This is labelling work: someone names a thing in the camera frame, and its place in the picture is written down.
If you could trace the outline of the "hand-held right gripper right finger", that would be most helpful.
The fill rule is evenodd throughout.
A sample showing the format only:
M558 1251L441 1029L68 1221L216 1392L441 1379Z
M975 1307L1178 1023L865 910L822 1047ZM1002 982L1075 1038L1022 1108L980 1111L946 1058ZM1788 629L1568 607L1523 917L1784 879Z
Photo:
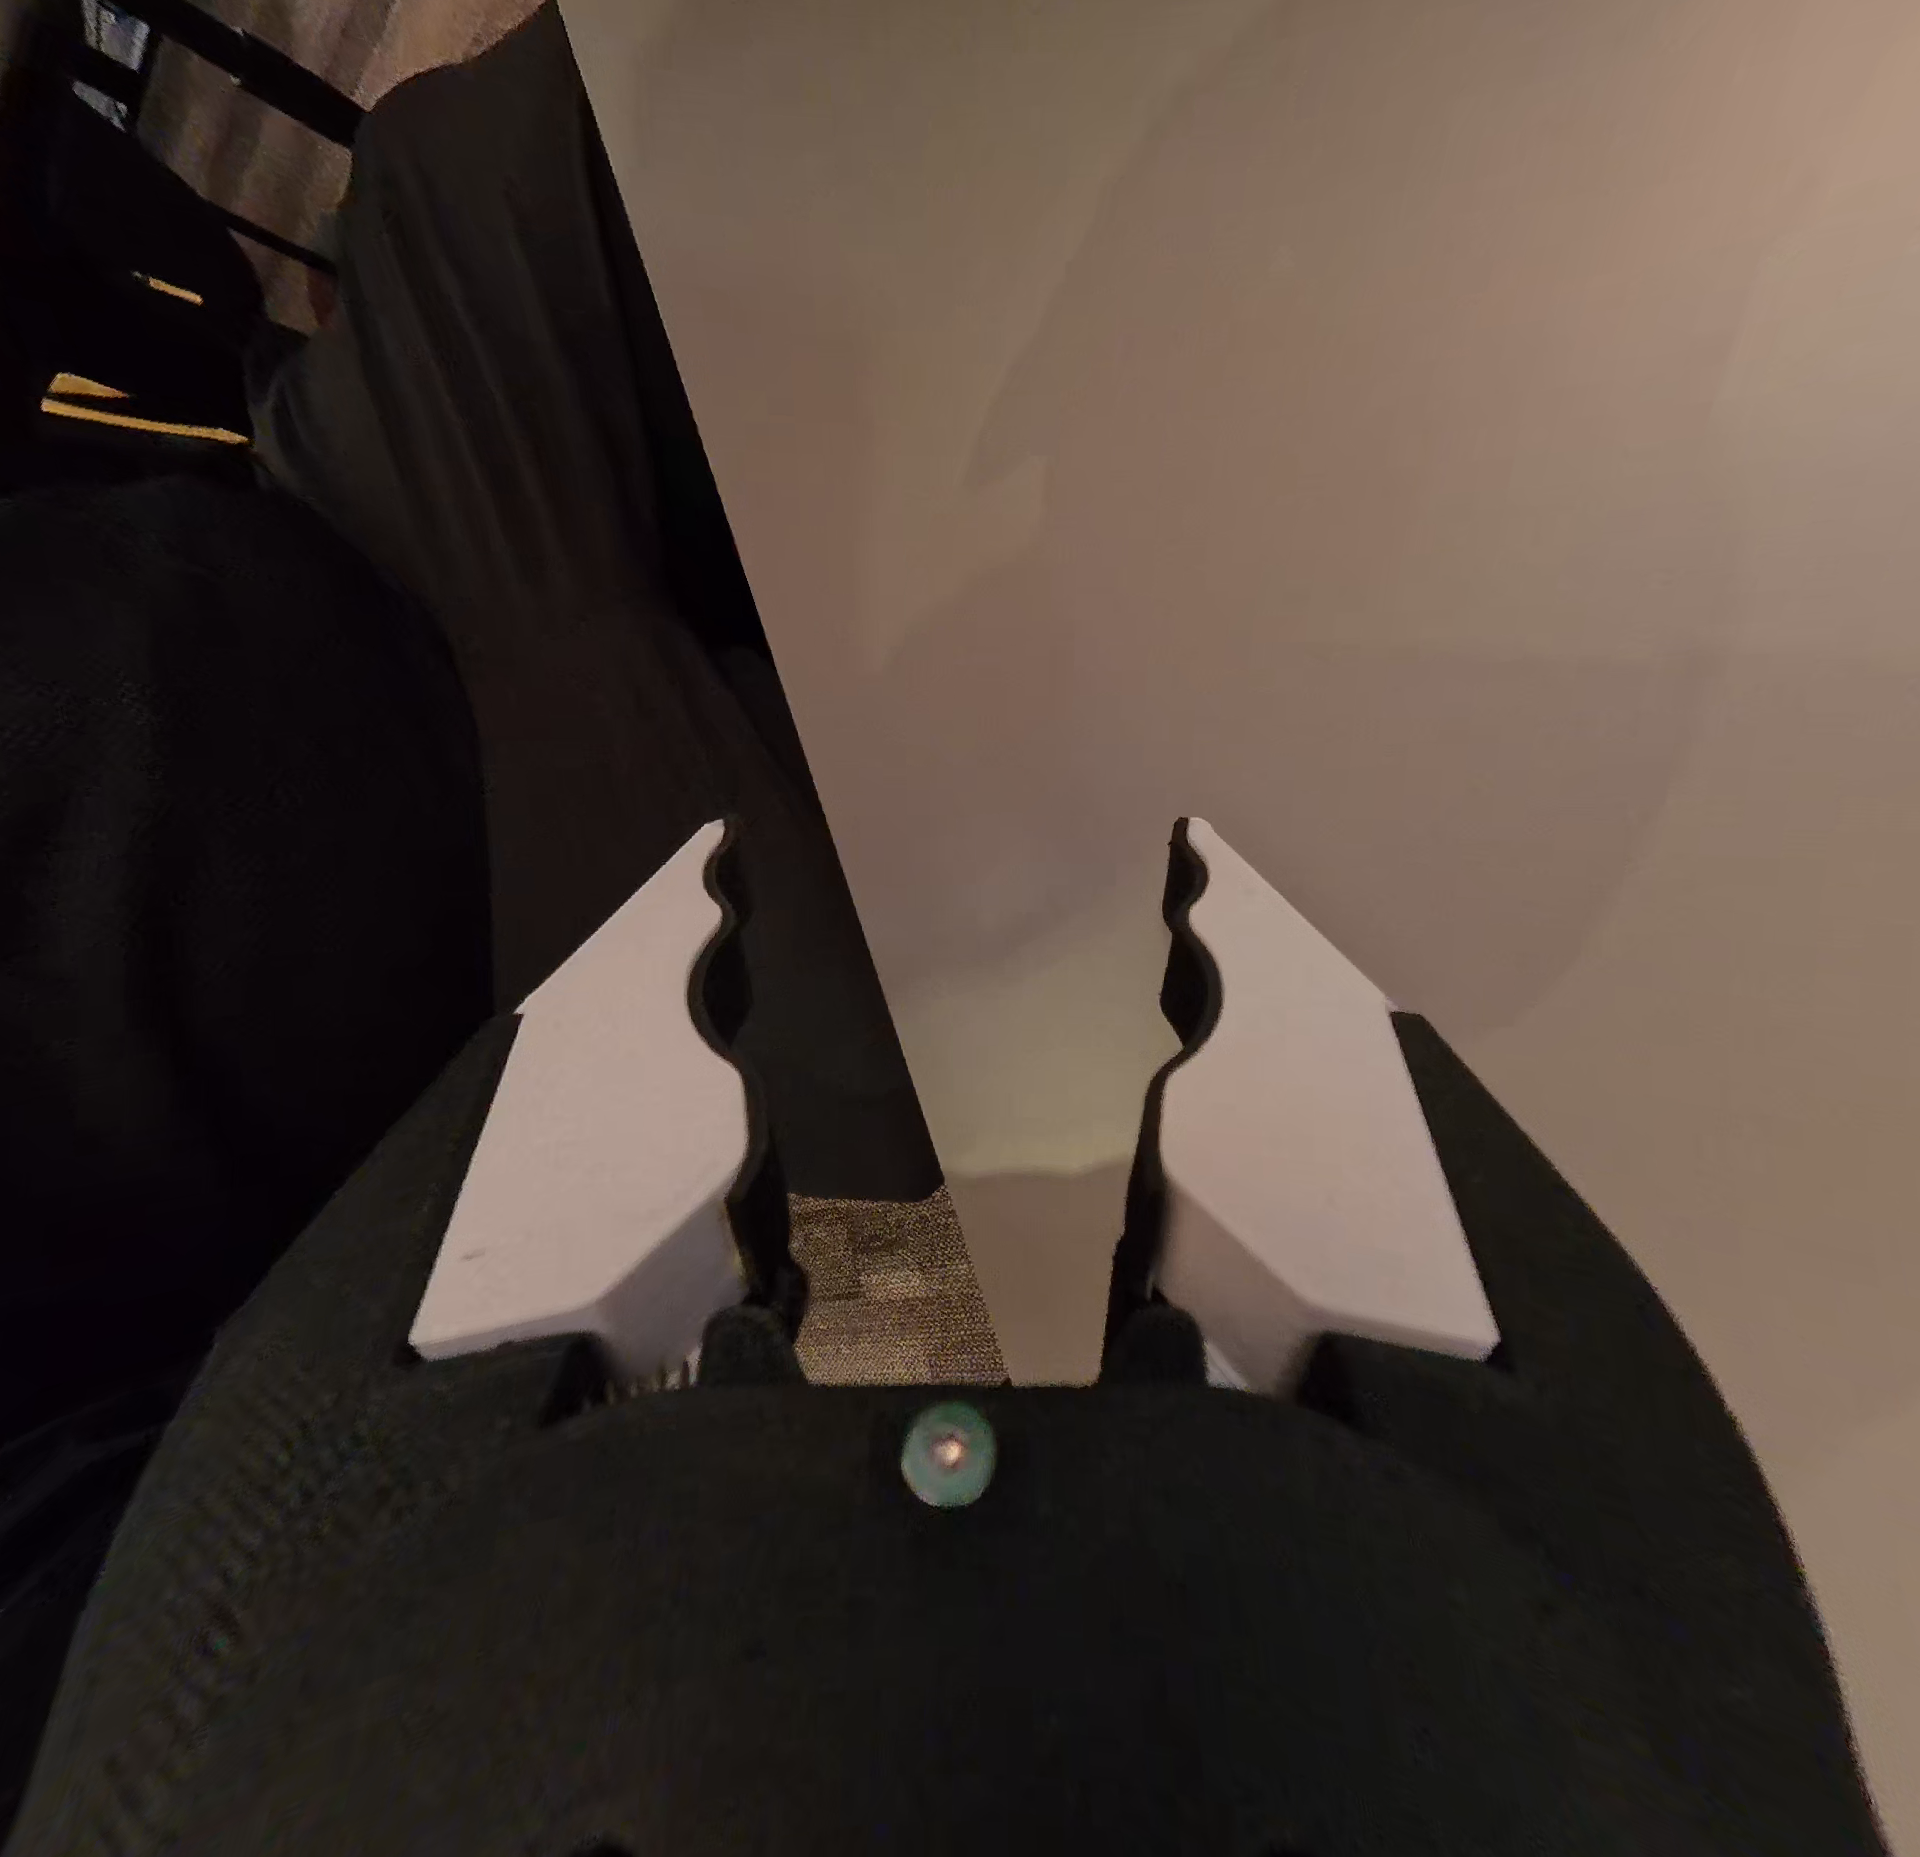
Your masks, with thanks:
M1160 1008L1108 1295L1108 1379L1297 1390L1325 1338L1501 1341L1397 1012L1203 818L1166 849Z

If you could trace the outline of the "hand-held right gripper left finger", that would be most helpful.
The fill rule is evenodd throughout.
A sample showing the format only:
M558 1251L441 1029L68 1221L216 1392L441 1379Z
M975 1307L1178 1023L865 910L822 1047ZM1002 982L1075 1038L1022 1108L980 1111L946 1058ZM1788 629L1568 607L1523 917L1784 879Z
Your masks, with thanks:
M697 829L517 1005L408 1349L580 1338L625 1384L694 1371L708 1319L794 1343L806 1275L765 1093L740 825Z

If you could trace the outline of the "person's black top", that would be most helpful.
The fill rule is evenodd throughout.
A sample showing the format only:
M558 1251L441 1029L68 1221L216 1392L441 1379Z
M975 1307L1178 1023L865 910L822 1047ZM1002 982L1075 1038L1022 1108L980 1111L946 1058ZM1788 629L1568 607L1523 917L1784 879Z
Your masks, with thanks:
M194 1354L491 1012L429 615L262 488L6 498L5 1439Z

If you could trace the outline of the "black office chair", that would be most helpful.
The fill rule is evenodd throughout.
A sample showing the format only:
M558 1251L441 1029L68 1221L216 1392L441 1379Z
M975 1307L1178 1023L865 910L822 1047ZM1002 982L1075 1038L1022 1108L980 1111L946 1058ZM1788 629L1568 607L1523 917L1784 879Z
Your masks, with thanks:
M207 201L138 136L158 44L351 147L367 110L189 0L19 0L5 61L5 492L61 479L252 482L246 362L296 346L249 243L318 249Z

